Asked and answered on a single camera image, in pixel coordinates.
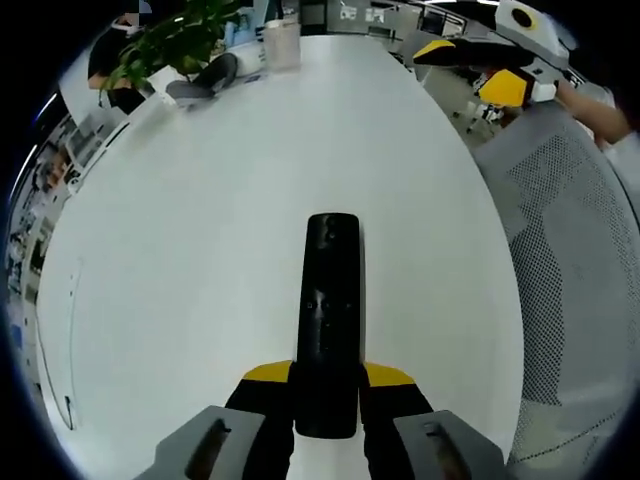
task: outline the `person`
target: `person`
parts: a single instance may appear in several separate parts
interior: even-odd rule
[[[67,173],[69,166],[71,165],[71,159],[69,153],[65,147],[60,147],[58,152],[53,156],[50,169],[47,175],[47,185],[50,189],[55,189],[60,181]]]
[[[90,89],[102,89],[120,63],[120,52],[135,40],[140,30],[140,14],[125,13],[96,41],[89,56]],[[144,97],[126,78],[118,80],[107,95],[111,106],[119,107],[127,115],[144,102]]]
[[[622,110],[578,92],[566,80],[559,82],[556,98],[576,120],[593,131],[596,143],[601,146],[603,141],[614,145],[633,131]]]
[[[624,176],[630,197],[640,202],[640,134],[637,122],[634,123],[622,109],[578,92],[565,80],[558,84],[556,100],[593,132],[596,145]]]
[[[24,259],[26,250],[24,247],[24,239],[19,233],[12,233],[9,236],[9,257],[15,262],[20,263]]]

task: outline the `potted plant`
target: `potted plant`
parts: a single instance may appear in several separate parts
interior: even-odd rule
[[[224,50],[225,25],[238,21],[239,6],[239,0],[186,0],[185,10],[146,29],[125,47],[120,65],[102,89],[110,90],[125,78],[139,90],[151,84],[162,94],[166,83],[197,75],[214,53]],[[152,78],[156,74],[158,82]]]

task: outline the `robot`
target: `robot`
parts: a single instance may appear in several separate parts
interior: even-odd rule
[[[284,480],[293,428],[331,441],[353,437],[358,422],[374,480],[505,478],[494,443],[434,412],[406,373],[363,359],[362,252],[357,217],[309,219],[295,360],[248,372],[224,407],[162,440],[138,480]]]

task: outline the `wall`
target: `wall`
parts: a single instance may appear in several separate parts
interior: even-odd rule
[[[269,0],[253,0],[253,8],[256,12],[256,26],[261,27],[264,25],[264,19],[267,15],[267,8],[269,7]]]
[[[464,29],[464,34],[474,37],[486,37],[491,30],[480,22],[475,20],[467,20],[467,26]]]
[[[124,113],[118,108],[111,108],[109,100],[104,94],[102,95],[104,108],[101,108],[98,91],[89,89],[87,72],[92,47],[93,42],[69,66],[60,79],[60,92],[76,125],[80,125],[89,116],[95,119],[98,124],[110,121],[117,125],[124,118]]]

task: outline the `table surface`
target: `table surface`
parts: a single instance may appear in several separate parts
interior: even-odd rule
[[[299,72],[191,112],[153,97],[131,122],[67,202],[40,285],[78,425],[54,428],[88,478],[134,476],[245,372],[292,357],[306,222],[333,211],[364,229],[367,359],[506,459],[523,372],[507,241],[462,140],[379,44],[303,38]],[[362,445],[296,436],[288,478],[368,478]]]

